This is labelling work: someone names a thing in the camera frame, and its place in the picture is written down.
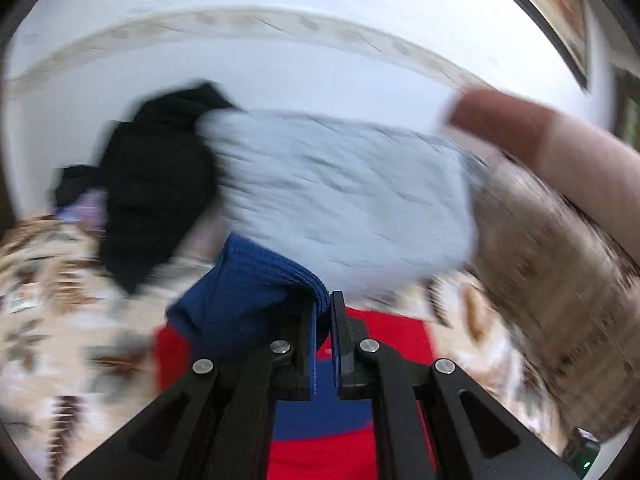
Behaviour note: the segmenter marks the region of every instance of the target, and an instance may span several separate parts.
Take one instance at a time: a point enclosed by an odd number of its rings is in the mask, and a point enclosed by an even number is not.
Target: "light gray cloth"
[[[476,228],[465,155],[450,140],[327,118],[215,110],[233,232],[356,300],[461,267]]]

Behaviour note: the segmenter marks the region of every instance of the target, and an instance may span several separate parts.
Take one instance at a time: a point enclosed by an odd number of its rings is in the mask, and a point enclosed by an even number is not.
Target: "black garment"
[[[53,192],[53,201],[58,207],[76,202],[92,187],[100,186],[100,172],[93,166],[69,166],[60,170],[60,182]]]
[[[221,170],[194,126],[203,113],[230,107],[206,83],[146,102],[112,133],[100,162],[108,220],[99,256],[128,293],[169,260],[217,197]]]

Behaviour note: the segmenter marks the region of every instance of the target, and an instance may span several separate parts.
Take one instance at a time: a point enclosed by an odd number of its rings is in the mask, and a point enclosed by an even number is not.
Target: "blue towel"
[[[329,330],[329,293],[296,262],[232,234],[216,266],[167,311],[169,325],[191,343],[193,358],[239,358],[278,336],[283,304],[309,293],[316,312],[309,357]]]
[[[318,360],[311,402],[278,401],[273,440],[309,440],[372,426],[370,400],[340,400],[334,383],[334,362]]]

